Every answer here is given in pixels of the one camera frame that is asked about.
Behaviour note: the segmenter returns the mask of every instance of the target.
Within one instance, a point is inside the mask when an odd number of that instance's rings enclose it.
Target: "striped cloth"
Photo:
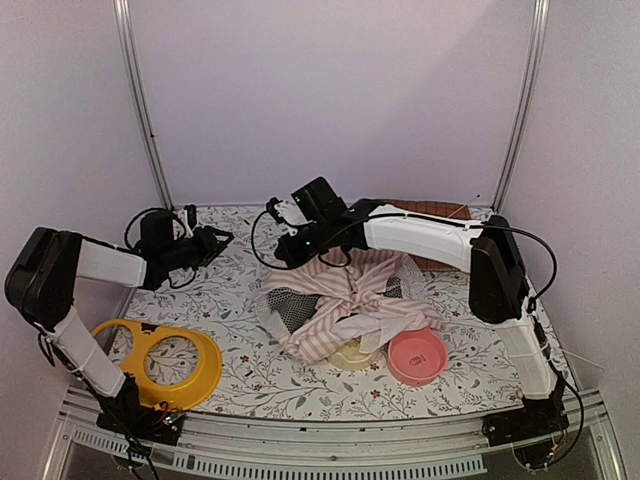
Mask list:
[[[303,294],[322,295],[316,305],[316,314],[309,322],[290,336],[277,338],[288,353],[306,363],[328,357],[351,340],[333,333],[332,327],[341,318],[354,313],[378,312],[389,321],[412,319],[424,327],[439,327],[438,317],[425,303],[383,296],[387,281],[402,267],[406,254],[359,249],[350,254],[352,261],[346,268],[329,267],[316,257],[296,270],[272,270],[264,283],[263,292],[284,287]],[[338,248],[329,251],[323,259],[335,265],[345,262]]]

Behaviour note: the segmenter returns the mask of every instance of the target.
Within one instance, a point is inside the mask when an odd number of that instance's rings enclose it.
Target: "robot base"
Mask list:
[[[529,440],[568,428],[569,420],[562,405],[563,392],[564,383],[559,380],[547,399],[524,398],[523,408],[484,417],[482,433],[489,440],[489,445],[493,447]]]

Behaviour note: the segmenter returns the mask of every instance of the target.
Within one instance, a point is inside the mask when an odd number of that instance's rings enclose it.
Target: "cloth pile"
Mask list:
[[[328,357],[349,340],[362,337],[370,353],[404,330],[438,328],[440,316],[422,301],[426,282],[403,253],[352,250],[344,263],[330,250],[289,271],[271,270],[257,298],[262,326],[285,351],[307,364]]]

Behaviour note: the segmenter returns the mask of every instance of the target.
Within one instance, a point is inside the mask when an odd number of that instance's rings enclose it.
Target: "crumpled fabric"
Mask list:
[[[387,340],[389,332],[395,332],[395,336],[407,329],[440,326],[440,316],[424,302],[383,295],[387,281],[402,266],[406,254],[357,249],[350,254],[352,261],[347,267],[330,267],[316,257],[295,270],[272,270],[263,284],[263,292],[290,288],[302,294],[321,295],[315,315],[293,334],[284,333],[282,329],[270,329],[270,325],[263,323],[289,354],[308,364],[328,357],[352,338],[363,334],[378,331],[377,343],[382,346],[390,340]],[[323,259],[337,265],[344,263],[344,255],[338,248],[329,251]],[[353,320],[337,328],[337,325],[349,321],[346,318],[339,322],[340,319],[353,314],[371,315],[366,325],[361,325],[362,328]],[[377,322],[378,328],[371,327],[371,318]],[[369,345],[376,342],[372,338],[370,336],[367,341]]]

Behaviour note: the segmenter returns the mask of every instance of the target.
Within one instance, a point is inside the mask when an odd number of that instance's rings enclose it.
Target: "white wall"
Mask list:
[[[638,32],[638,2],[552,2],[505,208],[558,254],[558,281],[544,305],[565,347],[607,367],[600,389],[630,478],[640,470]],[[540,285],[548,260],[521,243]]]
[[[128,219],[158,198],[112,2],[4,2],[0,58],[0,276],[39,225],[121,242]],[[122,294],[84,283],[77,305],[95,325]],[[4,298],[0,332],[0,478],[33,480],[69,378]]]
[[[264,203],[325,175],[362,196],[490,204],[534,1],[138,0],[180,203]]]

